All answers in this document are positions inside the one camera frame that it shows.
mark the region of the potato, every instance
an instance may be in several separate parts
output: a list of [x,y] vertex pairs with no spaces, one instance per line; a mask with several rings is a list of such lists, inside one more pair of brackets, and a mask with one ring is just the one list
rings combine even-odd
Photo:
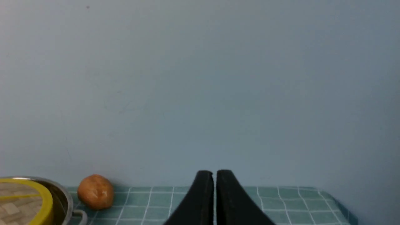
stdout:
[[114,189],[109,180],[98,174],[93,174],[80,182],[78,198],[93,210],[107,209],[112,206]]

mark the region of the yellow rim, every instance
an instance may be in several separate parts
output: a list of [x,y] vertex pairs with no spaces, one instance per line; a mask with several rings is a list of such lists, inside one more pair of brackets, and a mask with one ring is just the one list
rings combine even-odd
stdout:
[[[51,216],[52,209],[53,209],[53,197],[51,196],[51,193],[45,186],[34,182],[34,181],[29,181],[29,180],[17,180],[17,179],[0,179],[0,182],[4,183],[19,183],[19,184],[24,184],[31,186],[32,188],[35,188],[39,194],[38,195],[32,195],[32,196],[41,196],[42,197],[42,207],[40,208],[40,211],[36,216],[33,218],[33,220],[29,223],[31,225],[39,225],[43,224],[47,221],[47,219]],[[10,198],[19,198],[19,196],[6,196]]]

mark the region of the tiled surface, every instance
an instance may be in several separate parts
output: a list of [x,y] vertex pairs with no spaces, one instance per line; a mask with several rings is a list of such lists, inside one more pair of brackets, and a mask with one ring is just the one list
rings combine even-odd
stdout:
[[[277,225],[358,224],[357,218],[340,202],[312,187],[244,189]],[[115,187],[113,207],[104,211],[92,211],[80,203],[76,187],[69,187],[68,190],[75,208],[88,214],[88,225],[162,225],[185,197],[189,187]],[[72,224],[78,223],[79,218],[73,218]]]

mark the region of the light blue wall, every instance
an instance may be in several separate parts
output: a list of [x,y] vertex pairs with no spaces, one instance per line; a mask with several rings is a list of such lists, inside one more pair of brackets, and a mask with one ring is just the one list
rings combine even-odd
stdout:
[[229,168],[396,224],[399,91],[396,0],[0,1],[0,175]]

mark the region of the pot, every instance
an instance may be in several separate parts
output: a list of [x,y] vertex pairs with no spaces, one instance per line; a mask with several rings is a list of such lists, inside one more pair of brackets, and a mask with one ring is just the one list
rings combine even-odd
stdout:
[[83,210],[75,209],[72,196],[59,183],[41,177],[7,177],[19,180],[31,180],[45,186],[53,197],[54,225],[70,224],[72,216],[81,216],[79,225],[88,223],[88,216]]

